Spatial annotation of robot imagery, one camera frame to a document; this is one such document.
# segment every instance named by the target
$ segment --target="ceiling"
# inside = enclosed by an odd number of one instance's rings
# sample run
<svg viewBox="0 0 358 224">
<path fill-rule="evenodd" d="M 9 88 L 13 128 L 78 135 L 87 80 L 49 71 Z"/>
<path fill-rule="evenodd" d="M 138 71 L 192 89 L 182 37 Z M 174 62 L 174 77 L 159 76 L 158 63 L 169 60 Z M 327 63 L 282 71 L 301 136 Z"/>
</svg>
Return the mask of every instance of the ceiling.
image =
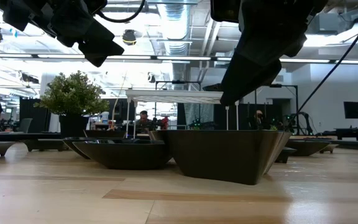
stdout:
<svg viewBox="0 0 358 224">
<path fill-rule="evenodd" d="M 120 19 L 128 17 L 132 12 L 126 12 L 129 3 L 125 2 L 114 5 L 114 1 L 109 1 L 111 8 L 106 10 L 105 15 Z M 140 13 L 133 21 L 128 24 L 115 24 L 103 20 L 99 16 L 96 19 L 113 32 L 116 37 L 114 41 L 125 49 L 126 55 L 167 55 L 167 43 L 183 43 L 188 45 L 187 55 L 216 55 L 219 53 L 229 54 L 236 47 L 241 33 L 238 24 L 222 22 L 217 23 L 210 18 L 210 2 L 201 0 L 198 4 L 192 4 L 190 13 L 187 17 L 187 35 L 181 41 L 172 41 L 167 39 L 167 33 L 176 32 L 178 27 L 167 27 L 161 14 L 158 12 L 159 6 L 149 3 L 149 13 Z M 358 1 L 332 0 L 324 9 L 325 12 L 348 13 L 358 10 Z M 0 43 L 0 53 L 21 53 L 21 54 L 80 54 L 78 47 L 72 48 L 63 46 L 59 41 L 49 37 L 44 31 L 29 24 L 25 31 L 15 30 L 9 24 L 2 21 L 2 12 L 0 11 L 0 27 L 3 34 L 3 41 Z M 137 43 L 133 46 L 127 46 L 122 41 L 122 35 L 125 30 L 133 29 L 137 36 Z M 310 40 L 305 45 L 316 46 L 314 36 L 309 36 Z M 323 58 L 337 59 L 348 48 L 348 44 L 332 45 L 330 47 L 304 47 L 296 56 L 297 58 Z M 358 59 L 358 46 L 349 54 L 348 58 Z M 185 70 L 191 70 L 193 66 L 198 67 L 198 63 L 185 63 Z M 288 71 L 293 70 L 299 65 L 284 64 L 283 67 Z M 89 62 L 74 62 L 70 60 L 44 61 L 39 60 L 14 60 L 0 58 L 0 85 L 19 86 L 18 88 L 9 88 L 9 92 L 14 96 L 38 96 L 40 85 L 32 85 L 32 88 L 26 88 L 28 83 L 21 80 L 21 74 L 25 73 L 42 80 L 42 74 L 63 72 L 69 74 L 77 70 L 86 72 L 93 80 L 107 90 L 107 96 L 117 96 L 121 87 L 125 88 L 155 88 L 154 83 L 149 83 L 149 75 L 155 75 L 156 80 L 173 80 L 175 77 L 175 67 L 172 63 L 123 63 L 123 62 L 105 62 L 100 68 L 92 66 Z M 181 78 L 187 80 L 196 80 L 198 72 L 187 71 Z M 205 75 L 205 82 L 211 83 L 221 79 L 224 72 L 211 72 Z"/>
</svg>

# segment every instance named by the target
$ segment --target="light wood floor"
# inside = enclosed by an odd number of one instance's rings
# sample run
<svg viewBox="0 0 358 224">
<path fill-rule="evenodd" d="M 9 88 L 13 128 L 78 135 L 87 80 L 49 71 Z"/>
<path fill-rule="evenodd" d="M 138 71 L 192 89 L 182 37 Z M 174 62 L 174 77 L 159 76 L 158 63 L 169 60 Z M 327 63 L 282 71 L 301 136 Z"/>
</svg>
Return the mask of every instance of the light wood floor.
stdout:
<svg viewBox="0 0 358 224">
<path fill-rule="evenodd" d="M 108 170 L 16 144 L 0 158 L 0 223 L 358 224 L 358 151 L 291 157 L 247 186 L 184 177 L 174 164 Z"/>
</svg>

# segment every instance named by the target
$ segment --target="computer monitor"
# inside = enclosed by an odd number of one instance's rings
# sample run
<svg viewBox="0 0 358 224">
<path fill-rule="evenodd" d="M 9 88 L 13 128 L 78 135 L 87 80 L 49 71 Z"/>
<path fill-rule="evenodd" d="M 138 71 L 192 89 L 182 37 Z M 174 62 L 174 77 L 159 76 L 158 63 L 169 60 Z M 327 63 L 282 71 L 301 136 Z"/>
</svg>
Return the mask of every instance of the computer monitor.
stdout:
<svg viewBox="0 0 358 224">
<path fill-rule="evenodd" d="M 358 102 L 343 102 L 346 119 L 358 119 Z"/>
</svg>

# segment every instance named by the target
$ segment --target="green leaves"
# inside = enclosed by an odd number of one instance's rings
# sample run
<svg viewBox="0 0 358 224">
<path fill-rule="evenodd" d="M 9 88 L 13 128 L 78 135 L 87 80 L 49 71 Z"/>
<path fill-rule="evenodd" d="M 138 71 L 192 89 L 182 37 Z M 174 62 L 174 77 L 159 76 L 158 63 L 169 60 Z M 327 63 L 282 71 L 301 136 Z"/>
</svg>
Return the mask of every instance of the green leaves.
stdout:
<svg viewBox="0 0 358 224">
<path fill-rule="evenodd" d="M 48 108 L 58 115 L 95 114 L 109 109 L 109 102 L 100 98 L 102 88 L 93 84 L 81 71 L 68 78 L 60 73 L 47 86 L 49 89 L 40 97 L 41 102 L 34 106 Z"/>
</svg>

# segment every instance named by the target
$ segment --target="potted plant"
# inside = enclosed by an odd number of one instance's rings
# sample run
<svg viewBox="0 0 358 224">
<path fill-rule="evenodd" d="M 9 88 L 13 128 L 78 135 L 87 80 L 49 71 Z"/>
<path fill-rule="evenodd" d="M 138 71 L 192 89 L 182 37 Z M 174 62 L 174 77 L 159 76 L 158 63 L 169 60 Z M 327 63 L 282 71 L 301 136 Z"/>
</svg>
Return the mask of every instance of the potted plant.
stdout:
<svg viewBox="0 0 358 224">
<path fill-rule="evenodd" d="M 34 106 L 47 108 L 51 113 L 59 115 L 60 131 L 64 138 L 83 136 L 89 120 L 84 115 L 109 109 L 109 102 L 100 97 L 102 88 L 92 83 L 81 71 L 69 77 L 60 73 L 47 86 L 45 94 L 40 97 L 40 103 Z"/>
</svg>

